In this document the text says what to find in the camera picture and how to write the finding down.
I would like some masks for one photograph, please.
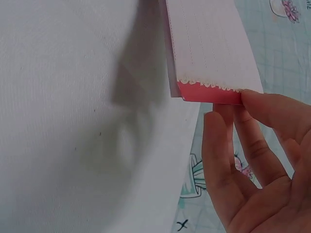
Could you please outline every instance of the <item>black x mark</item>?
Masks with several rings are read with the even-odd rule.
[[[176,222],[177,224],[180,225],[180,228],[179,228],[179,230],[177,230],[177,231],[179,232],[181,229],[187,228],[187,227],[185,226],[185,224],[186,224],[187,222],[188,222],[188,219],[186,219],[183,223],[181,223],[181,222]]]

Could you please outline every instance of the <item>notepad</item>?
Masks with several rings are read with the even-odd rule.
[[[172,97],[241,104],[241,90],[263,92],[233,0],[159,0]]]

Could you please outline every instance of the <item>hand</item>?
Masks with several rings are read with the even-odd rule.
[[[281,95],[242,91],[244,106],[213,106],[204,116],[207,191],[229,233],[311,232],[311,106]],[[277,134],[295,172],[290,179],[257,121]],[[233,122],[262,189],[236,170]]]

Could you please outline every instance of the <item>lined paper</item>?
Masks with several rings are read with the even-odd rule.
[[[233,0],[163,2],[176,82],[262,92],[255,59]]]

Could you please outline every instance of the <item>light blue patterned surface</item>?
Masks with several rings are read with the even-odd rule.
[[[264,91],[311,104],[311,0],[292,0],[291,3],[282,0],[235,0],[235,3],[253,50]],[[209,111],[211,104],[201,104],[189,169],[172,233],[178,230],[181,233],[225,232],[208,193],[198,182],[202,174],[192,171],[201,160],[203,114]],[[265,127],[262,127],[262,131],[271,150],[292,175],[293,169],[274,132]],[[247,168],[236,132],[234,145],[240,159],[237,162],[241,161],[242,168]]]

